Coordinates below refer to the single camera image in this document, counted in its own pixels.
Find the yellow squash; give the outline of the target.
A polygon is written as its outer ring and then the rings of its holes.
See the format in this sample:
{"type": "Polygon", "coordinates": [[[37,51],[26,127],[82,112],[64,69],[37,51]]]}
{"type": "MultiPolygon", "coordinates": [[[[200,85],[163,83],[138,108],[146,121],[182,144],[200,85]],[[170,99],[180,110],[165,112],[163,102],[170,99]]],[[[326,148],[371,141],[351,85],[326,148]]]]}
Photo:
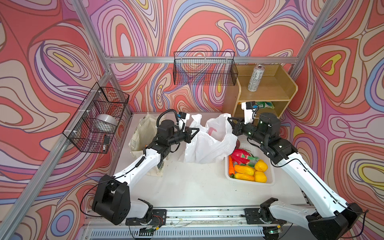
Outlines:
{"type": "Polygon", "coordinates": [[[251,182],[255,181],[255,177],[254,176],[250,176],[250,175],[247,175],[247,174],[235,173],[234,177],[237,180],[251,181],[251,182]]]}
{"type": "Polygon", "coordinates": [[[242,166],[242,165],[235,165],[234,170],[236,173],[239,174],[245,174],[249,176],[253,176],[255,174],[255,169],[250,166],[242,166]]]}

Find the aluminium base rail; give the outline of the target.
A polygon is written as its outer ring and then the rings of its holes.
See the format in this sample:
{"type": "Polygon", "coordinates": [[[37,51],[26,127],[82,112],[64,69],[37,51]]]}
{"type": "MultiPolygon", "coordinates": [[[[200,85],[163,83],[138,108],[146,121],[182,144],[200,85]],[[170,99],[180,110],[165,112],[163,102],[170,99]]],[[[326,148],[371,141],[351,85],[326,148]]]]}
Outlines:
{"type": "Polygon", "coordinates": [[[294,214],[276,220],[262,220],[259,206],[195,207],[153,209],[147,219],[125,219],[113,225],[104,219],[90,220],[82,227],[83,238],[181,238],[276,236],[285,224],[295,225],[299,219],[316,212],[313,206],[293,206],[294,214]]]}

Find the silver drink can right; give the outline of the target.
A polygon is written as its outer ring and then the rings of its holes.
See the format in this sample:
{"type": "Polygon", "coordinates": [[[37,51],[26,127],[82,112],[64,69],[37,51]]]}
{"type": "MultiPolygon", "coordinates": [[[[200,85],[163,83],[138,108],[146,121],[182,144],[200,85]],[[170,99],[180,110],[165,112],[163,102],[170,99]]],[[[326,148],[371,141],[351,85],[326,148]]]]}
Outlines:
{"type": "Polygon", "coordinates": [[[261,65],[261,64],[255,65],[255,67],[253,69],[253,73],[250,77],[249,84],[248,84],[248,90],[249,91],[255,92],[258,89],[264,72],[265,72],[265,66],[264,65],[261,65]]]}

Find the silver tape roll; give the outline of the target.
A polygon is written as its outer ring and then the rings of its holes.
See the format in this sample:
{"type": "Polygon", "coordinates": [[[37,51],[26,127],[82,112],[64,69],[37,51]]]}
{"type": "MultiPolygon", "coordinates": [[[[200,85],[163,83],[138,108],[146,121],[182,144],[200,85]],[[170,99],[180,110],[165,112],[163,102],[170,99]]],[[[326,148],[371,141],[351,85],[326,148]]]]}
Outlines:
{"type": "Polygon", "coordinates": [[[118,121],[111,115],[99,114],[95,120],[96,129],[102,133],[113,133],[118,121]]]}

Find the green snack packet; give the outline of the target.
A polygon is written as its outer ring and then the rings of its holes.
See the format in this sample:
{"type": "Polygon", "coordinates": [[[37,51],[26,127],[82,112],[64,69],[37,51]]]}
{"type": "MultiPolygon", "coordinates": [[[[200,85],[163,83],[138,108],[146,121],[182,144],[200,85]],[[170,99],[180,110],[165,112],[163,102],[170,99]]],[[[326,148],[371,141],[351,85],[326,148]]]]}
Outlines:
{"type": "Polygon", "coordinates": [[[272,102],[256,102],[256,105],[260,108],[260,109],[274,109],[275,106],[272,102]]]}

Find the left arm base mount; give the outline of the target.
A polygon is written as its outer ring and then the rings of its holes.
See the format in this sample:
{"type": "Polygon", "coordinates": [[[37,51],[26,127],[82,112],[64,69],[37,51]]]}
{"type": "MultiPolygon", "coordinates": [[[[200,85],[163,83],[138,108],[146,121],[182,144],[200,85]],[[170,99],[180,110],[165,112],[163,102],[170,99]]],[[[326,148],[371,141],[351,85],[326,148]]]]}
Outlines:
{"type": "Polygon", "coordinates": [[[166,224],[166,217],[166,209],[156,209],[149,202],[137,199],[131,201],[126,226],[161,227],[166,224]]]}

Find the pink dragon fruit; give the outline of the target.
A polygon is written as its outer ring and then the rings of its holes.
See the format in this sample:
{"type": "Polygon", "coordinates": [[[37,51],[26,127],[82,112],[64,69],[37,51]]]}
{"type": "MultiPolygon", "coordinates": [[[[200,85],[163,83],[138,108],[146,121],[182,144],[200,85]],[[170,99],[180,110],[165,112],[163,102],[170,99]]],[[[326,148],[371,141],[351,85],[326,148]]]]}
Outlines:
{"type": "Polygon", "coordinates": [[[244,149],[235,149],[231,154],[232,160],[238,165],[247,165],[253,167],[260,158],[255,157],[253,154],[244,149]]]}

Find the yellow squash upper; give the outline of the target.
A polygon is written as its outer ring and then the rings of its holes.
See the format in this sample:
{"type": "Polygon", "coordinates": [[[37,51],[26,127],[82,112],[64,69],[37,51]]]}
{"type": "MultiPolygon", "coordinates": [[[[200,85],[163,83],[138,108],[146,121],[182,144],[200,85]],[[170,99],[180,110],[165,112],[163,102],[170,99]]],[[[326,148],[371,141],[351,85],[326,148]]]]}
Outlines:
{"type": "Polygon", "coordinates": [[[249,176],[253,176],[255,174],[255,169],[250,166],[242,166],[242,165],[235,165],[234,170],[236,173],[239,174],[245,174],[249,176]]]}

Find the yellow lemon lower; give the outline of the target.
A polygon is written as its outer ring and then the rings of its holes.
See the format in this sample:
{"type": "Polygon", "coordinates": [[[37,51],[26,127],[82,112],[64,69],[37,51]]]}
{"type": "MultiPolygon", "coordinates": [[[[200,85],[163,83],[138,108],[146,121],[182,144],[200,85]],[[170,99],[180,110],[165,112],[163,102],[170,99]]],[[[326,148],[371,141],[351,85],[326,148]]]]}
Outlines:
{"type": "Polygon", "coordinates": [[[255,179],[255,182],[258,182],[258,183],[266,183],[267,180],[268,180],[268,178],[265,175],[265,173],[264,172],[260,172],[260,171],[256,171],[255,172],[254,179],[255,179]]]}

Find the white plastic grocery bag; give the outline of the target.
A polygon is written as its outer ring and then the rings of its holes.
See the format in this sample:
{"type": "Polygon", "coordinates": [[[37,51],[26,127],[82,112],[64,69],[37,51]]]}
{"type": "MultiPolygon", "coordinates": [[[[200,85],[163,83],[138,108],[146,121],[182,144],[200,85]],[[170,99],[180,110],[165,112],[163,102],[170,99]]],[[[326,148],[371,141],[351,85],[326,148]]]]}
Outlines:
{"type": "Polygon", "coordinates": [[[179,157],[183,163],[212,164],[222,161],[232,154],[236,147],[238,137],[232,131],[233,128],[228,119],[232,115],[224,113],[217,118],[207,120],[206,125],[201,125],[203,116],[192,115],[190,127],[198,128],[199,132],[186,144],[184,153],[179,157]]]}

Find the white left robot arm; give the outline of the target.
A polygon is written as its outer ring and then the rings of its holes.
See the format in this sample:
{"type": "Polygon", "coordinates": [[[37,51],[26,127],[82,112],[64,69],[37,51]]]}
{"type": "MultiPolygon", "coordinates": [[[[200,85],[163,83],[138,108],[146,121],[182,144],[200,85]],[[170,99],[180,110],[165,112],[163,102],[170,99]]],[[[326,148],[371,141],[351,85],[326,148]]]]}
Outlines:
{"type": "Polygon", "coordinates": [[[143,154],[127,168],[113,176],[104,175],[101,178],[92,210],[114,225],[119,225],[127,218],[150,222],[153,205],[142,199],[132,199],[131,189],[149,170],[163,163],[173,145],[190,143],[199,131],[190,127],[177,132],[161,130],[144,148],[143,154]]]}

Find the white plastic produce basket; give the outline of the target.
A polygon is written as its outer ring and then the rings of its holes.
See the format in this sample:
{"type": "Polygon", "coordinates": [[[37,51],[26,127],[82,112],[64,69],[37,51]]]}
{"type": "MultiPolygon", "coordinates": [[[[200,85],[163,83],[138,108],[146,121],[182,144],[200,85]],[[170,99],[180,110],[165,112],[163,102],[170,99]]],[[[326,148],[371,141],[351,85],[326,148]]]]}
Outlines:
{"type": "Polygon", "coordinates": [[[238,140],[241,142],[240,149],[247,150],[248,152],[253,154],[255,157],[258,157],[258,158],[260,158],[260,160],[263,160],[268,165],[268,170],[266,172],[264,172],[265,175],[267,176],[268,180],[267,180],[266,183],[258,183],[258,182],[255,182],[255,181],[251,182],[251,181],[237,180],[237,179],[235,179],[235,177],[231,178],[229,176],[229,158],[228,158],[228,156],[225,157],[225,160],[224,160],[224,162],[225,162],[225,176],[226,176],[226,178],[228,180],[236,182],[236,183],[251,184],[251,185],[256,185],[256,186],[273,186],[275,184],[275,172],[274,172],[274,169],[273,169],[271,163],[269,162],[269,158],[267,158],[267,156],[265,156],[264,153],[259,148],[251,145],[247,141],[246,138],[239,138],[238,140]]]}

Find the orange carrot left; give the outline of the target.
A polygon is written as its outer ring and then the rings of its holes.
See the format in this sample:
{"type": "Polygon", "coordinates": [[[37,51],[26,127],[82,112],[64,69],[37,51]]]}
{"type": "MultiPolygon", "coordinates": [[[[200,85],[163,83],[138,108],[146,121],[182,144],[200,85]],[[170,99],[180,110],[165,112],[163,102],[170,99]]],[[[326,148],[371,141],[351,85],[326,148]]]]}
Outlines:
{"type": "Polygon", "coordinates": [[[228,156],[228,158],[229,158],[229,176],[230,176],[231,178],[233,178],[234,175],[235,175],[235,169],[234,169],[234,165],[233,165],[233,159],[232,159],[231,156],[228,156]]]}

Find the cream canvas tote bag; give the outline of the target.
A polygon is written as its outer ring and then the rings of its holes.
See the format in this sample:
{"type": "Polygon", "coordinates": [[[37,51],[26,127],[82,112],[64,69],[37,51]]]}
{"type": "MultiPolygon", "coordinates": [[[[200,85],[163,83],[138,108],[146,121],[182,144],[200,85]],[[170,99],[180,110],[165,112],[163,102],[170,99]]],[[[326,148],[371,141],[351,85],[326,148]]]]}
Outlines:
{"type": "Polygon", "coordinates": [[[139,120],[138,126],[129,142],[132,157],[136,160],[143,155],[143,149],[149,145],[157,133],[157,117],[147,113],[139,120]]]}

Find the yellow lemon upper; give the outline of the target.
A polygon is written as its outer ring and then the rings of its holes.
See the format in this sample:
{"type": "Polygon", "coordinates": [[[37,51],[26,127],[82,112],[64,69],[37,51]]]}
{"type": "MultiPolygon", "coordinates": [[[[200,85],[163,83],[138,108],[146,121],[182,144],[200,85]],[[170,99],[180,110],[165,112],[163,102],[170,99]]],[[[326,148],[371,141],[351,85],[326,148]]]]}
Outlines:
{"type": "Polygon", "coordinates": [[[255,164],[255,170],[264,173],[268,170],[268,165],[263,160],[259,160],[255,164]]]}

